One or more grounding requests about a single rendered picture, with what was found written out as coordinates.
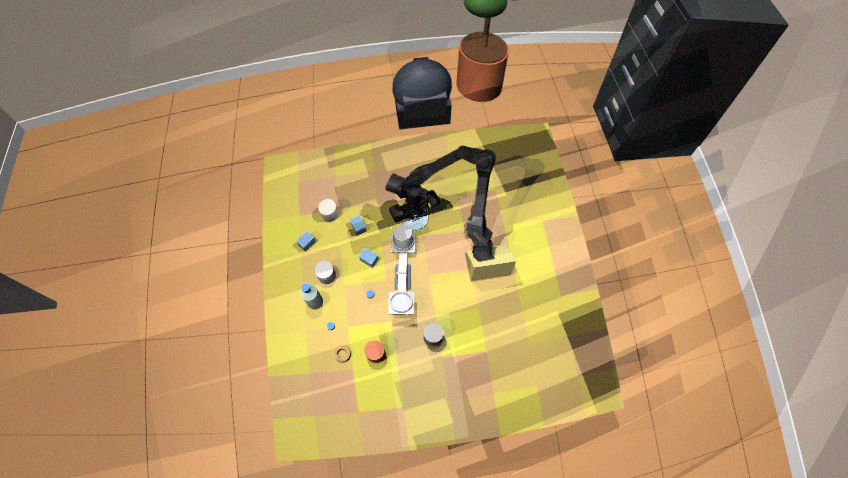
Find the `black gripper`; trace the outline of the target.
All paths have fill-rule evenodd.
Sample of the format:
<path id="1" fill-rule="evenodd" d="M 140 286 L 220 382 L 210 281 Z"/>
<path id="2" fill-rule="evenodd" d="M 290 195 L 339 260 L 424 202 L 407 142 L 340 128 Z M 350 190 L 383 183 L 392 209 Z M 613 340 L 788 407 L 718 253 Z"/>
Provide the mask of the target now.
<path id="1" fill-rule="evenodd" d="M 412 219 L 413 216 L 411 212 L 413 213 L 418 211 L 421 215 L 422 213 L 430 209 L 428 202 L 431 204 L 431 207 L 435 207 L 440 204 L 440 200 L 434 190 L 428 191 L 426 197 L 426 199 L 422 198 L 421 201 L 418 203 L 411 203 L 407 200 L 407 204 L 401 206 L 399 206 L 399 204 L 396 204 L 394 206 L 391 206 L 389 208 L 389 211 L 394 221 L 397 223 L 404 219 Z"/>

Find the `orange flat ring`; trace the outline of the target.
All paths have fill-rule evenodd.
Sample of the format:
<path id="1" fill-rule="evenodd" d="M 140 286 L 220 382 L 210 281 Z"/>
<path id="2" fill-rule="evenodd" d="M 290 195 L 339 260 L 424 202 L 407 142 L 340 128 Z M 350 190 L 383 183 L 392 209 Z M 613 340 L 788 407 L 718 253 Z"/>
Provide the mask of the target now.
<path id="1" fill-rule="evenodd" d="M 340 351 L 340 350 L 345 350 L 347 352 L 347 355 L 344 358 L 339 358 L 338 351 Z M 347 348 L 346 346 L 338 346 L 336 348 L 336 350 L 334 351 L 334 356 L 335 356 L 337 361 L 346 362 L 350 358 L 351 352 L 350 352 L 349 348 Z"/>

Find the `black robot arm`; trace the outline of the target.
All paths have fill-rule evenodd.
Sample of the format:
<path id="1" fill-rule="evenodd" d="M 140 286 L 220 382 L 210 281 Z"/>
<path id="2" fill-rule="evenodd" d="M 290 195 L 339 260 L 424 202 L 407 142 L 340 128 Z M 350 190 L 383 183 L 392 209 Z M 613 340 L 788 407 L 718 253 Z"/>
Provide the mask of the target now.
<path id="1" fill-rule="evenodd" d="M 493 246 L 490 240 L 492 232 L 486 227 L 485 219 L 489 179 L 496 159 L 493 151 L 462 145 L 432 163 L 417 167 L 407 178 L 391 174 L 385 185 L 385 190 L 397 194 L 400 199 L 405 198 L 406 201 L 408 200 L 411 203 L 418 203 L 422 198 L 425 198 L 428 192 L 427 189 L 421 187 L 421 184 L 435 173 L 457 162 L 459 159 L 476 164 L 478 177 L 474 214 L 468 218 L 467 229 L 465 230 L 474 244 L 474 258 L 478 262 L 493 260 L 495 257 L 493 256 Z"/>

